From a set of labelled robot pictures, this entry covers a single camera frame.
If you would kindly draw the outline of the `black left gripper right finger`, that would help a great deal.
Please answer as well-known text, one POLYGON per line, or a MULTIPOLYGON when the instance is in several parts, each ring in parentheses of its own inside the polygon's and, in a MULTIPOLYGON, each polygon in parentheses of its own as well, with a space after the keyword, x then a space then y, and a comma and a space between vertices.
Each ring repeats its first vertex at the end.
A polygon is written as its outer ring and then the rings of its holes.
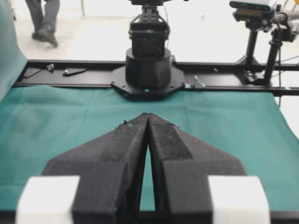
POLYGON ((209 175, 246 175, 236 157, 150 114, 149 149, 156 210, 170 224, 210 224, 209 175))

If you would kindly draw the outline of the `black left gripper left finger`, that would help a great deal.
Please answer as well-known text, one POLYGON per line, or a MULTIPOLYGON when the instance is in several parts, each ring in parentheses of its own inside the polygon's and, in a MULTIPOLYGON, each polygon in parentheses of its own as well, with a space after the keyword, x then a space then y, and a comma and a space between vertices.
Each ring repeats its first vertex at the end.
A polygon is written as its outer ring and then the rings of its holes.
POLYGON ((49 160, 43 175, 79 175, 76 224, 128 224, 139 210, 147 123, 143 113, 113 131, 49 160))

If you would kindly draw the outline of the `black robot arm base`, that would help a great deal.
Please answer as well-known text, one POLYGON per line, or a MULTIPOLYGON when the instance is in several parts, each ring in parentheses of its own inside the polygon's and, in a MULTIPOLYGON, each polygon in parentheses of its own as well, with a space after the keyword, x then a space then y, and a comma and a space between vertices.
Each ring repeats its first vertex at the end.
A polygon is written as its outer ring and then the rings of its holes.
POLYGON ((111 85, 126 98, 162 98, 185 86, 184 72, 172 64, 165 42, 170 26, 158 11, 162 0, 133 0, 142 12, 129 26, 132 46, 123 67, 113 70, 111 85))

